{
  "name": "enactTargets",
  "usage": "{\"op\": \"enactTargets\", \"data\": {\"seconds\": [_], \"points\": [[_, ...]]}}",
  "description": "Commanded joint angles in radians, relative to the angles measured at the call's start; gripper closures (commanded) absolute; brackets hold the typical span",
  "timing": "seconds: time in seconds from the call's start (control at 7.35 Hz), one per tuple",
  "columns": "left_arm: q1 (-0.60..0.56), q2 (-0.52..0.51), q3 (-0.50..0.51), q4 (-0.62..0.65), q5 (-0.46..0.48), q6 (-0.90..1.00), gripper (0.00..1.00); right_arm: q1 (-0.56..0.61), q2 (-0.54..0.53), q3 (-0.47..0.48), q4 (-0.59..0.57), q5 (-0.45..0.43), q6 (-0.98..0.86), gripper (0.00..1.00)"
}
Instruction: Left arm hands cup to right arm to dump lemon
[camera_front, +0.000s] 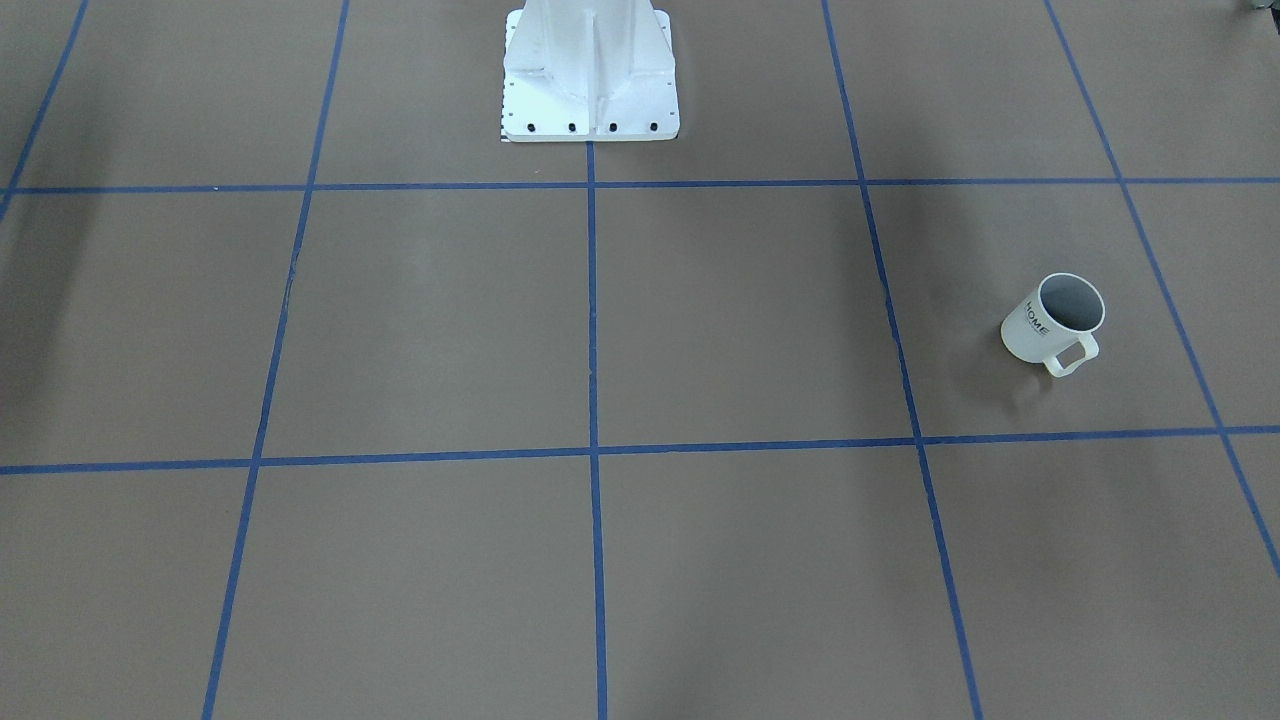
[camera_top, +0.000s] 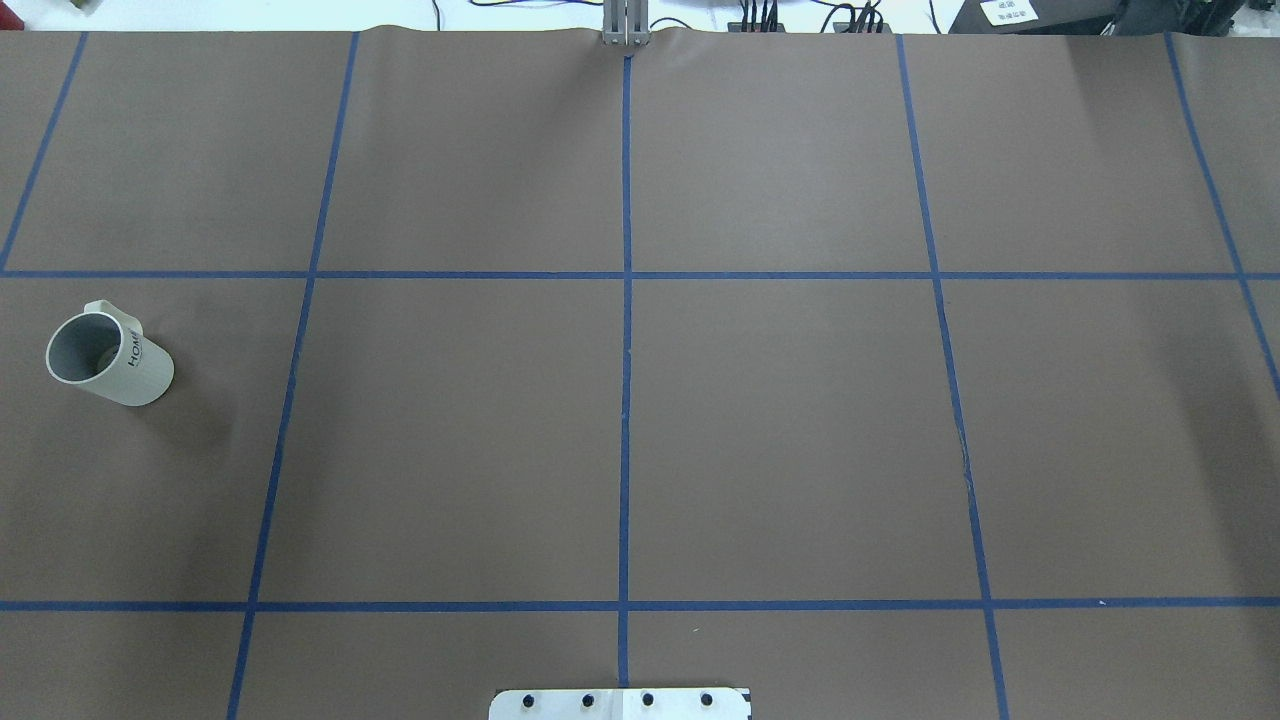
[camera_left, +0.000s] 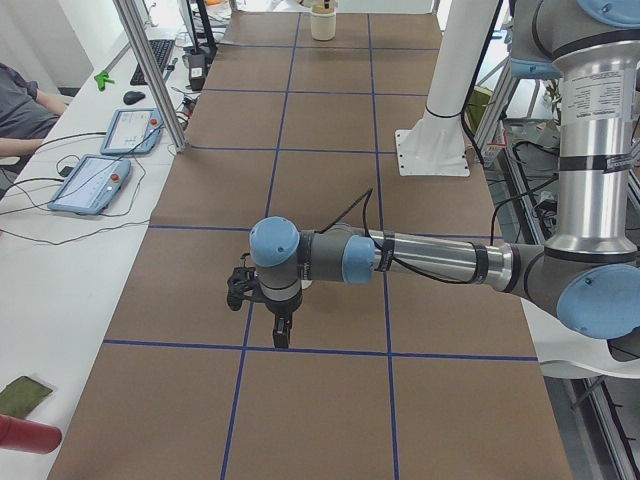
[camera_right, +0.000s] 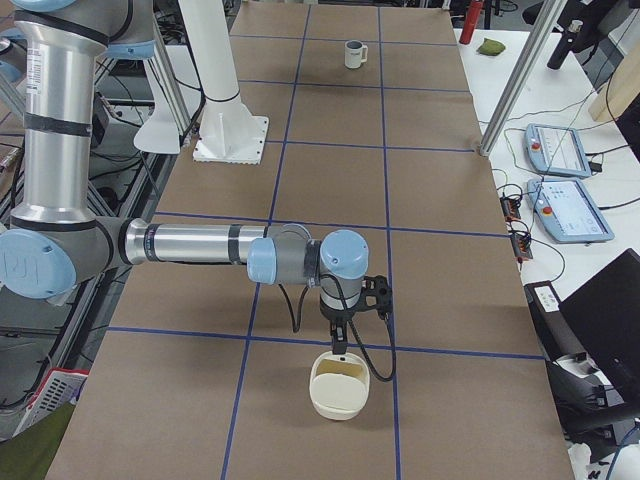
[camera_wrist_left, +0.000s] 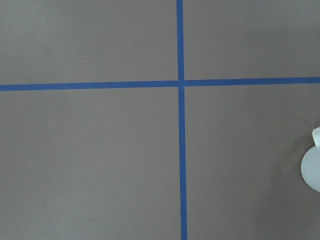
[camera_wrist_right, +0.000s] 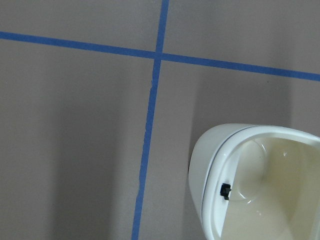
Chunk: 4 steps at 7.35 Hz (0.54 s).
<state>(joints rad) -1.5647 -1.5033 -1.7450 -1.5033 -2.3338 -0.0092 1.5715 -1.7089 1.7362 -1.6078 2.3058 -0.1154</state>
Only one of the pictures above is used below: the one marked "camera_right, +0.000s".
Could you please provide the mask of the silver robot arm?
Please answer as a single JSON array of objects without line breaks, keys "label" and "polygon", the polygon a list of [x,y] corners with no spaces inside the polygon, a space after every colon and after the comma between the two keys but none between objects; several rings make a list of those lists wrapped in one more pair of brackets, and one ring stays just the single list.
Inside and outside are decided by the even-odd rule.
[{"label": "silver robot arm", "polygon": [[1,236],[1,280],[49,299],[113,268],[150,262],[243,265],[261,284],[319,287],[332,351],[344,355],[352,319],[367,309],[369,249],[338,230],[302,226],[150,224],[94,215],[87,205],[97,58],[154,53],[149,1],[19,1],[27,53],[24,190]]}]

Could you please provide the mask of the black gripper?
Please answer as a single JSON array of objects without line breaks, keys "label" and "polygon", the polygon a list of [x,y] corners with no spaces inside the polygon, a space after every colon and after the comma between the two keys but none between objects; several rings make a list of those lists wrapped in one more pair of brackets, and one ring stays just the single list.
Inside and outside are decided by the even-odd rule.
[{"label": "black gripper", "polygon": [[320,311],[329,321],[332,350],[336,350],[337,354],[345,354],[347,350],[347,333],[345,327],[358,312],[358,308],[353,306],[346,310],[334,309],[326,303],[321,302]]}]

